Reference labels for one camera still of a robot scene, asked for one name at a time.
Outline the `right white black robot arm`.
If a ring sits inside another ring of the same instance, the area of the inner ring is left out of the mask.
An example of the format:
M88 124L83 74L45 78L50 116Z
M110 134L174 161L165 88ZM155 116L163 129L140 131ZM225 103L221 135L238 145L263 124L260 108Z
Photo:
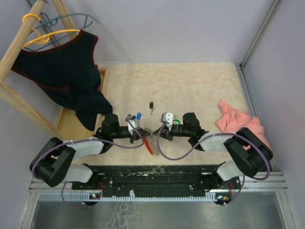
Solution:
M185 113L183 120L176 121L172 113L163 113L162 126L154 132L159 143L161 138L172 141L174 137L187 137L192 150L228 152L231 160L220 164L213 176L213 184L225 188L230 179L247 176L259 180L257 173L266 171L262 180L269 178L271 149L250 129L242 127L235 133L209 133L201 128L195 113Z

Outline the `green tag key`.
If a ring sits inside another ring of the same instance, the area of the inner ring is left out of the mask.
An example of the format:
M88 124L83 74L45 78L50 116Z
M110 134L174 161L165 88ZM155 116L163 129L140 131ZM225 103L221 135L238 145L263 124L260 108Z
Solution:
M180 123L179 117L174 116L173 117L173 123L176 124L176 125L180 125L181 123Z

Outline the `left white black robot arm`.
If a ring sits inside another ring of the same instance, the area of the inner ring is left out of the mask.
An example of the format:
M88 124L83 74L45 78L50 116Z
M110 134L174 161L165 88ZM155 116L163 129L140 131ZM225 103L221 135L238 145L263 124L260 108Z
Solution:
M62 182L81 182L89 189L99 184L99 177L86 165L74 165L76 159L106 153L112 146L119 146L115 139L144 140L150 132L141 128L134 115L126 118L127 126L121 126L116 114L108 114L95 135L81 140L62 141L51 138L30 164L34 178L55 187Z

